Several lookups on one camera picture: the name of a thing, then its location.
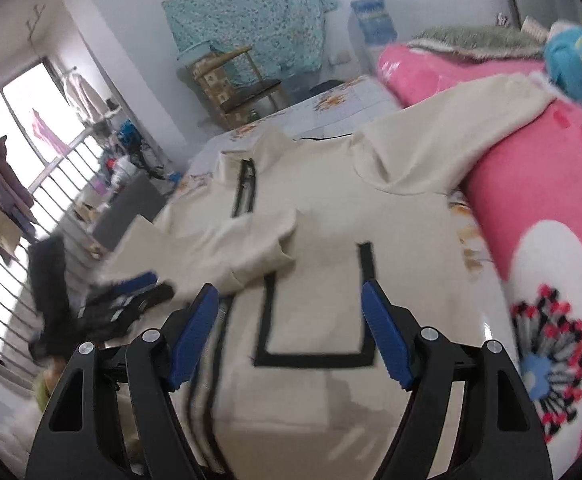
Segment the metal railing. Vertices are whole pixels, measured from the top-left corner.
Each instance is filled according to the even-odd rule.
[[[72,211],[76,198],[92,188],[99,169],[102,149],[85,130],[70,145],[66,156],[50,162],[29,187],[34,197],[33,214],[39,222],[36,238],[62,233],[66,247],[66,283],[71,303],[77,303],[98,259],[92,256],[93,244],[87,226]],[[34,378],[38,365],[28,352],[28,341],[41,328],[28,284],[28,243],[21,239],[9,265],[0,258],[0,358],[7,368],[26,379]]]

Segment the floral fabric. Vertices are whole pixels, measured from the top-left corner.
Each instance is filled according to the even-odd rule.
[[[229,52],[252,45],[264,77],[312,72],[322,65],[324,13],[336,0],[166,0],[162,7],[180,52],[203,41]],[[238,58],[229,77],[255,81],[248,62]]]

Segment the blue gripper pad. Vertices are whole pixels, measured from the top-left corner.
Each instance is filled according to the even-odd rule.
[[[210,286],[171,351],[171,373],[168,381],[174,389],[177,390],[193,375],[213,328],[219,305],[218,291]]]
[[[362,286],[362,313],[380,350],[389,377],[398,381],[405,389],[413,384],[409,368],[409,352],[402,335],[386,311],[385,302],[376,293],[371,283]]]
[[[140,274],[139,276],[126,280],[125,282],[117,283],[114,287],[114,294],[116,296],[127,296],[148,286],[155,285],[157,282],[158,276],[155,272],[145,272],[144,274]]]

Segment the red and black stamen pattern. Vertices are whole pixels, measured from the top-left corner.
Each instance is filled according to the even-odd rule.
[[[511,307],[520,372],[547,442],[576,419],[582,399],[582,320],[569,318],[571,304],[559,297],[541,285],[535,304]]]

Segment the metal screw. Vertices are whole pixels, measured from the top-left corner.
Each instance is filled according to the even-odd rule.
[[[86,354],[90,354],[91,352],[93,352],[94,348],[95,348],[95,346],[93,346],[93,343],[91,341],[87,341],[86,343],[82,343],[78,347],[78,352],[80,352],[83,355],[86,355]]]
[[[493,354],[499,354],[502,352],[502,345],[498,341],[488,341],[487,342],[487,350]]]
[[[160,331],[155,330],[152,328],[151,330],[147,330],[142,334],[142,340],[146,341],[147,343],[153,343],[160,338]]]
[[[420,331],[420,335],[427,341],[435,341],[440,334],[438,334],[438,331],[435,328],[426,326]]]

